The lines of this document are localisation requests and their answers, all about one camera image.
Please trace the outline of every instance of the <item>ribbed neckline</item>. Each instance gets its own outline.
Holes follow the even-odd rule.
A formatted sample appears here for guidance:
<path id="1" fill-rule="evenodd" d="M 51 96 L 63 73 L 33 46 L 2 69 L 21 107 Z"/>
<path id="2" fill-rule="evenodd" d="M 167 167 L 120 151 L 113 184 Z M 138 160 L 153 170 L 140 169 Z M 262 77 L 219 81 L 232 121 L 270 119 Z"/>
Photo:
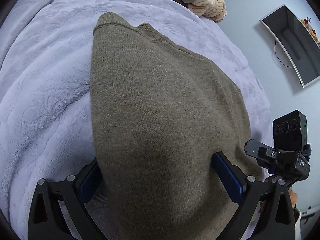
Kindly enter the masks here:
<path id="1" fill-rule="evenodd" d="M 93 34 L 95 31 L 105 25 L 120 25 L 123 26 L 127 29 L 133 30 L 138 32 L 139 34 L 142 35 L 141 32 L 146 34 L 149 38 L 153 40 L 163 40 L 166 39 L 166 37 L 162 34 L 160 34 L 156 29 L 154 29 L 149 23 L 143 23 L 139 25 L 138 27 L 133 27 L 131 26 L 126 20 L 124 20 L 122 17 L 119 15 L 113 13 L 113 12 L 108 12 L 104 13 L 99 17 L 99 20 L 97 22 L 97 25 L 93 29 Z"/>

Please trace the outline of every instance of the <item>camera lens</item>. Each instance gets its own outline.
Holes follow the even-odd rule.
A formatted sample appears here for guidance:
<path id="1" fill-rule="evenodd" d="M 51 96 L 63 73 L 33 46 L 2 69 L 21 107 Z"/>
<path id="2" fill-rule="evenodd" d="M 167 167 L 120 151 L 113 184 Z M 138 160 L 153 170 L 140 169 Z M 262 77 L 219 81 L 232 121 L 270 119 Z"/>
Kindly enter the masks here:
<path id="1" fill-rule="evenodd" d="M 281 130 L 282 130 L 283 133 L 287 133 L 288 132 L 288 130 L 289 130 L 288 122 L 283 122 Z"/>
<path id="2" fill-rule="evenodd" d="M 291 128 L 294 130 L 298 127 L 298 122 L 297 120 L 293 119 L 291 122 Z"/>
<path id="3" fill-rule="evenodd" d="M 279 125 L 277 125 L 276 127 L 275 127 L 275 134 L 278 134 L 280 132 L 280 127 L 279 127 Z"/>

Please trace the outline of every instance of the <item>white wall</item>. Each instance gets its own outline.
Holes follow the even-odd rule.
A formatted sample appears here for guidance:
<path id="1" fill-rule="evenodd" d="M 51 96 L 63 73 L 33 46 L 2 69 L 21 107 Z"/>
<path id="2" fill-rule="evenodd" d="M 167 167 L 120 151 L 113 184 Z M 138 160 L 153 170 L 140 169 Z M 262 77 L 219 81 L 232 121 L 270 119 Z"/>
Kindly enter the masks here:
<path id="1" fill-rule="evenodd" d="M 311 18 L 320 34 L 320 22 L 306 0 L 225 0 L 227 16 L 219 27 L 246 56 L 249 66 L 261 81 L 271 104 L 271 120 L 295 109 L 308 121 L 308 142 L 312 144 L 310 176 L 293 185 L 299 194 L 301 211 L 320 205 L 320 80 L 302 88 L 293 68 L 282 66 L 274 54 L 275 39 L 259 20 L 282 4 L 300 19 Z M 289 59 L 279 45 L 277 55 L 286 65 Z"/>
<path id="2" fill-rule="evenodd" d="M 304 239 L 308 235 L 308 233 L 310 232 L 314 224 L 317 222 L 319 217 L 320 217 L 320 211 L 317 211 L 313 217 L 310 217 L 308 219 L 301 218 L 300 226 L 301 226 L 302 239 Z"/>

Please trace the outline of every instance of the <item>blue gripper pad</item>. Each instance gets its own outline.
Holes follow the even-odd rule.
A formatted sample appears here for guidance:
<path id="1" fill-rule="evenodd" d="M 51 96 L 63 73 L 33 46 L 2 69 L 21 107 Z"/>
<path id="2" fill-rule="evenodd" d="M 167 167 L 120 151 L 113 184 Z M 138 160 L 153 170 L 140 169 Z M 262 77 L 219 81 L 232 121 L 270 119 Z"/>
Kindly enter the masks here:
<path id="1" fill-rule="evenodd" d="M 244 201 L 244 192 L 246 191 L 246 183 L 243 178 L 245 177 L 244 173 L 239 167 L 233 166 L 222 152 L 217 152 L 212 156 L 212 166 L 226 189 L 231 201 L 238 205 L 242 205 Z"/>
<path id="2" fill-rule="evenodd" d="M 101 170 L 98 164 L 95 163 L 79 187 L 78 200 L 81 205 L 92 199 L 101 181 Z"/>

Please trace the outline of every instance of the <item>white sleeve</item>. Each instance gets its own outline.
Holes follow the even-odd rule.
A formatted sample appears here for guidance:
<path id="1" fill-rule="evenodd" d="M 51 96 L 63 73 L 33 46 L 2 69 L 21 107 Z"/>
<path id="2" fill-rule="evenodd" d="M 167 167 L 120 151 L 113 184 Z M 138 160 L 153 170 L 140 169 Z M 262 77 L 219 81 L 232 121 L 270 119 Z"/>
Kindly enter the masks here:
<path id="1" fill-rule="evenodd" d="M 301 220 L 301 211 L 296 208 L 299 213 L 299 218 L 295 224 L 296 227 L 296 240 L 301 240 L 301 229 L 300 229 L 300 220 Z"/>

